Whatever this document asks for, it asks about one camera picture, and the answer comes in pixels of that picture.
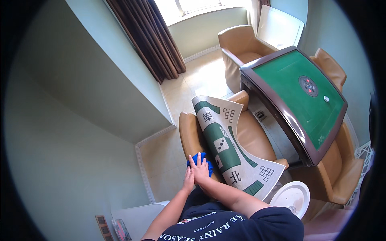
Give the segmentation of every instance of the brown curtain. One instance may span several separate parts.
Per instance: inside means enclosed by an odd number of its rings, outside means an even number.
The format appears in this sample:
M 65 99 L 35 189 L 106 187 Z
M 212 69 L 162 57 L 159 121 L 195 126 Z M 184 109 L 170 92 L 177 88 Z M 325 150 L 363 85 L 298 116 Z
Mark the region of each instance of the brown curtain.
M 154 0 L 107 0 L 138 55 L 155 79 L 178 78 L 186 71 L 168 27 Z
M 259 0 L 259 19 L 260 19 L 260 14 L 261 14 L 261 7 L 263 5 L 271 6 L 271 0 Z

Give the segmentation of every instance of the blue cloth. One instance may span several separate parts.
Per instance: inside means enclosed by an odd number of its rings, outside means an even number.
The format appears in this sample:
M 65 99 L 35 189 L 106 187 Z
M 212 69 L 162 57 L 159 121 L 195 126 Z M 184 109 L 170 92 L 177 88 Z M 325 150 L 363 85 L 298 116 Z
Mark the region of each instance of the blue cloth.
M 207 154 L 205 153 L 205 152 L 201 152 L 201 161 L 202 160 L 204 160 L 204 158 L 205 158 L 205 156 L 206 156 Z M 193 161 L 194 161 L 194 163 L 197 165 L 197 157 L 198 157 L 198 153 L 196 154 L 196 155 L 194 155 L 192 158 L 193 158 Z M 207 160 L 207 163 L 209 164 L 209 176 L 211 177 L 212 176 L 212 173 L 213 173 L 213 165 L 212 165 L 212 163 L 210 162 L 210 161 L 208 161 Z M 190 167 L 190 162 L 189 161 L 187 161 L 186 162 L 186 166 L 187 167 Z

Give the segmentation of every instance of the hand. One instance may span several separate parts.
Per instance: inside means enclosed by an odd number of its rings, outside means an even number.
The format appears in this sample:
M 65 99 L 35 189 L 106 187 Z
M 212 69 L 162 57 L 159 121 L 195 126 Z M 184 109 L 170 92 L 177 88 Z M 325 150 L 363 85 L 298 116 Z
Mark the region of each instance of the hand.
M 194 163 L 191 155 L 189 155 L 189 162 L 192 170 L 194 170 L 194 181 L 197 184 L 200 184 L 203 180 L 209 177 L 209 164 L 207 163 L 206 158 L 204 158 L 201 162 L 200 152 L 197 155 L 197 165 Z
M 187 167 L 185 171 L 184 184 L 182 185 L 181 190 L 185 190 L 189 194 L 192 191 L 193 187 L 194 187 L 194 170 L 191 169 L 190 167 Z

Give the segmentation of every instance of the light blue wall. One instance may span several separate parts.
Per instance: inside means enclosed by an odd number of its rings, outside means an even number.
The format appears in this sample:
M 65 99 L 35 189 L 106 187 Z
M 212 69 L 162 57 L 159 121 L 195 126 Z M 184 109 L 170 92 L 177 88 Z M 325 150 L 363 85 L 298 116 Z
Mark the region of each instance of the light blue wall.
M 123 32 L 103 0 L 66 0 L 66 2 L 109 58 L 171 122 L 157 81 L 137 55 L 126 33 Z
M 134 145 L 63 106 L 20 64 L 10 71 L 4 112 L 18 194 L 47 240 L 103 241 L 95 215 L 114 232 L 111 210 L 149 204 Z
M 359 144 L 369 137 L 369 103 L 372 74 L 362 44 L 348 18 L 332 0 L 310 0 L 304 45 L 308 55 L 318 48 L 327 51 L 343 68 L 347 80 L 343 95 L 348 102 L 347 114 L 354 126 Z
M 307 25 L 308 0 L 271 0 L 271 7 L 290 14 Z
M 102 129 L 137 143 L 170 126 L 171 118 L 158 83 L 148 76 L 148 69 L 100 2 L 112 28 L 123 38 L 116 37 L 108 46 L 114 54 L 106 54 L 65 0 L 43 5 L 21 41 L 19 53 L 25 67 L 50 95 Z M 100 29 L 100 34 L 111 38 L 117 32 Z

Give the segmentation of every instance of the white plate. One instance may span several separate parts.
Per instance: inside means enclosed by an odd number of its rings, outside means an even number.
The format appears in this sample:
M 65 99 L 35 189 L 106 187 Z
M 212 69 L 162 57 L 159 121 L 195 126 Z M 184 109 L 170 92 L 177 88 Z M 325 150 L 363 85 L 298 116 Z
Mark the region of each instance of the white plate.
M 310 190 L 302 182 L 289 182 L 278 190 L 269 204 L 276 207 L 287 207 L 301 219 L 310 204 Z

